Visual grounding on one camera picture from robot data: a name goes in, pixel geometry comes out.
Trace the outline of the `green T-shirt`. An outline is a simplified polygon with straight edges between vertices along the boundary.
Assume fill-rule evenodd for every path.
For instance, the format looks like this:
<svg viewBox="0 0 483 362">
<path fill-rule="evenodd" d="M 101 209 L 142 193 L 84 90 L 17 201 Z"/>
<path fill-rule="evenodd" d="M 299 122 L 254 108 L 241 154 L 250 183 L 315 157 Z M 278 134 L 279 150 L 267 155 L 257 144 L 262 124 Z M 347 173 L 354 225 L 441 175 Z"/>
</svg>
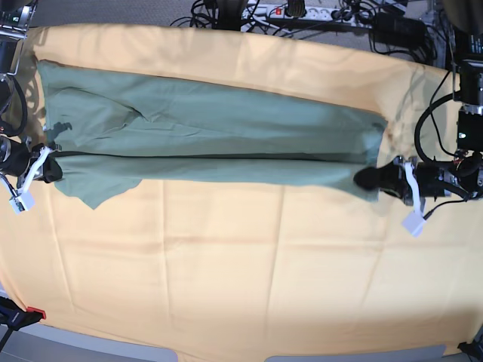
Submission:
<svg viewBox="0 0 483 362">
<path fill-rule="evenodd" d="M 386 121 L 259 90 L 129 72 L 37 65 L 56 187 L 91 208 L 145 179 L 325 186 L 372 201 Z"/>
</svg>

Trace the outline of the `black power adapter brick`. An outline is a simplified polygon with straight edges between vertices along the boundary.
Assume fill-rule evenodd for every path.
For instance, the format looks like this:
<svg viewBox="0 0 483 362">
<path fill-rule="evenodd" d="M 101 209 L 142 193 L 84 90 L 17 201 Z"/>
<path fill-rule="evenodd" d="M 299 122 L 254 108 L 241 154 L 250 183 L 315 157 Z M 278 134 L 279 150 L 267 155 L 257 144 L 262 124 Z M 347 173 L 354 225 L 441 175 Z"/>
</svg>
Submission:
<svg viewBox="0 0 483 362">
<path fill-rule="evenodd" d="M 424 40 L 426 26 L 420 20 L 377 13 L 374 17 L 373 31 L 379 42 L 416 43 Z"/>
</svg>

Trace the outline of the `blue clamp with red tip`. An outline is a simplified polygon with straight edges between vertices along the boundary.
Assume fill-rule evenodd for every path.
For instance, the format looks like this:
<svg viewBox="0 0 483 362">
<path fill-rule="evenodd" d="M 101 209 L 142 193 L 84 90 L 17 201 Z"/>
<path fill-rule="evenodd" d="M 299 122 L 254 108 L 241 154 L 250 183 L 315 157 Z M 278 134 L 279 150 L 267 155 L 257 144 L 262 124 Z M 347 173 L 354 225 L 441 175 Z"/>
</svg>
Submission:
<svg viewBox="0 0 483 362">
<path fill-rule="evenodd" d="M 1 297 L 1 325 L 6 326 L 7 330 L 1 338 L 1 350 L 4 349 L 7 341 L 13 334 L 24 327 L 37 324 L 46 319 L 45 311 L 28 307 L 23 310 L 13 300 Z"/>
</svg>

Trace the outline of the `yellow table cloth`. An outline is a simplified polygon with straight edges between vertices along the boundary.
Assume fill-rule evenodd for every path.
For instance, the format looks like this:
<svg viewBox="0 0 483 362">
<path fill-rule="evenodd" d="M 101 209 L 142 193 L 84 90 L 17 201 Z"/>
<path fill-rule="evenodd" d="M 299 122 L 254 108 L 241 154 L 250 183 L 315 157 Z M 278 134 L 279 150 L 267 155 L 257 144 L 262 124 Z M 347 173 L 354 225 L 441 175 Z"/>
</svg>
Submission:
<svg viewBox="0 0 483 362">
<path fill-rule="evenodd" d="M 33 29 L 20 79 L 32 131 L 44 101 L 35 60 L 174 76 L 357 107 L 389 123 L 387 162 L 440 69 L 269 35 L 127 25 Z M 182 361 L 262 361 L 445 345 L 482 325 L 482 205 L 438 209 L 414 238 L 408 209 L 333 189 L 145 181 L 92 210 L 32 187 L 16 214 L 1 193 L 1 282 L 46 324 L 171 348 Z"/>
</svg>

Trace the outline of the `black clamp right corner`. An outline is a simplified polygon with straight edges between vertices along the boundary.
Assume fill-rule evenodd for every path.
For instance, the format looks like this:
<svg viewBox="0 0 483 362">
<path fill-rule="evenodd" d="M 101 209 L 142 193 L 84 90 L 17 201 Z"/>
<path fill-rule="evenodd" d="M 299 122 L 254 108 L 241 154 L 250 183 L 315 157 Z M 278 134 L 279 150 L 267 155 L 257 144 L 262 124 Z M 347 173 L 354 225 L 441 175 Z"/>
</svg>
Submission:
<svg viewBox="0 0 483 362">
<path fill-rule="evenodd" d="M 483 347 L 482 347 L 482 340 L 474 339 L 472 342 L 461 342 L 458 346 L 458 349 L 464 353 L 469 355 L 470 357 L 474 358 L 482 358 L 483 354 Z"/>
</svg>

